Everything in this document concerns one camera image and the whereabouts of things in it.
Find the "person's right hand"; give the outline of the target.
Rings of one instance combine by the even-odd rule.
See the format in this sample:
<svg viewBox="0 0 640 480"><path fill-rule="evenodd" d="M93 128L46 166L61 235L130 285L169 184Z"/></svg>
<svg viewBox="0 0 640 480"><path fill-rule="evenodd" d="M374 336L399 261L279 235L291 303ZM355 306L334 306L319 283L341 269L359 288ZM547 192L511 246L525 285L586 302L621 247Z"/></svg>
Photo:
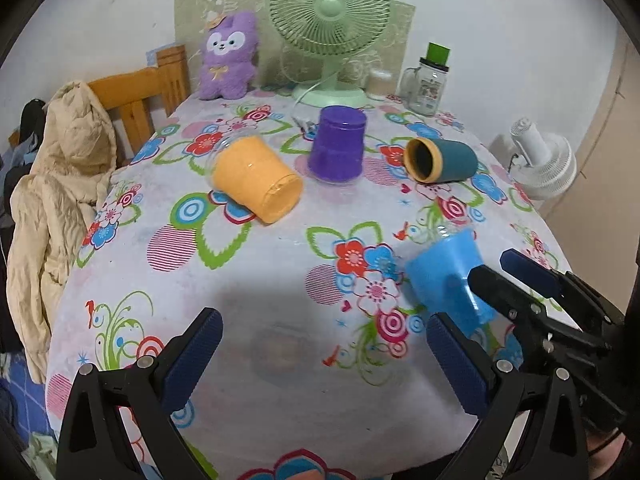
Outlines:
<svg viewBox="0 0 640 480"><path fill-rule="evenodd" d="M586 432L588 471L590 479L614 479L620 473L622 455L626 453L627 439L620 431L610 434Z"/></svg>

